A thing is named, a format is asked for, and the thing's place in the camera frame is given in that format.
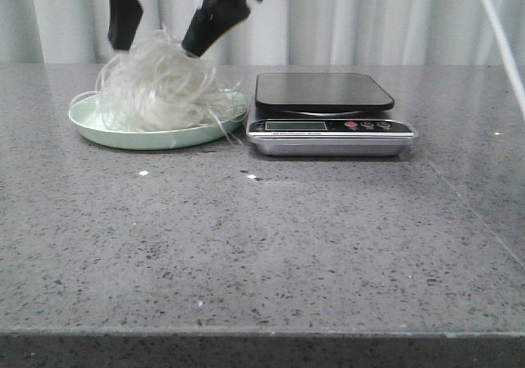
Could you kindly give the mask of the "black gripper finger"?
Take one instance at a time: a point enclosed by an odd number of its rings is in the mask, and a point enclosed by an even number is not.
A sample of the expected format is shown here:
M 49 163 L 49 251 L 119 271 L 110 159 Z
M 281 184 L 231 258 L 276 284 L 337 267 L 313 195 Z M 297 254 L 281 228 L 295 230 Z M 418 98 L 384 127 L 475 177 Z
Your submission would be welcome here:
M 248 18 L 246 1 L 203 0 L 189 24 L 182 48 L 192 57 L 201 57 L 223 34 Z
M 114 50 L 129 51 L 143 15 L 139 0 L 109 0 L 107 37 Z

